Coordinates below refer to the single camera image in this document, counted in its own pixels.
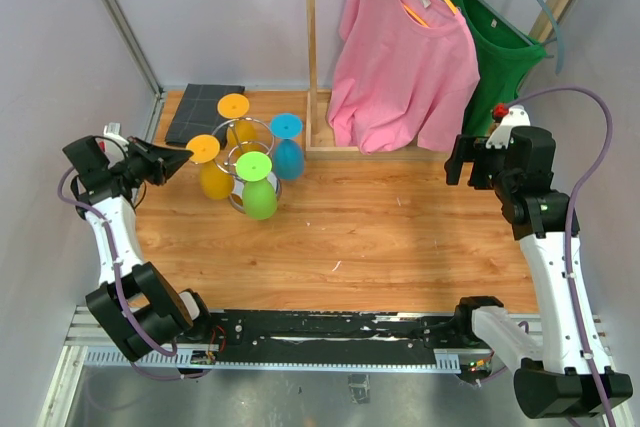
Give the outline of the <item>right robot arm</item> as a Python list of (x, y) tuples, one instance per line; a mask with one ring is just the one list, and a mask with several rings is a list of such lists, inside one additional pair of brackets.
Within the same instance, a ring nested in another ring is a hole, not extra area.
[(453, 322), (466, 347), (485, 342), (513, 374), (516, 400), (531, 419), (606, 416), (633, 394), (629, 375), (616, 372), (603, 348), (584, 287), (579, 224), (570, 197), (552, 188), (556, 143), (551, 133), (520, 126), (492, 143), (460, 135), (445, 163), (458, 183), (472, 163), (469, 184), (492, 190), (502, 204), (534, 283), (542, 339), (536, 341), (494, 298), (463, 300), (470, 312)]

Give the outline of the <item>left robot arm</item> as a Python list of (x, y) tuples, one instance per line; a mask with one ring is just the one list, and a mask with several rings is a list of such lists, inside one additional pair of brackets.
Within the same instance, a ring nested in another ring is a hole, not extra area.
[(136, 231), (135, 193), (164, 185), (192, 152), (120, 135), (85, 136), (62, 152), (71, 167), (59, 185), (71, 194), (61, 199), (89, 224), (98, 247), (98, 286), (85, 297), (98, 324), (130, 362), (152, 351), (176, 356), (182, 335), (207, 340), (214, 318), (201, 297), (177, 292), (143, 258)]

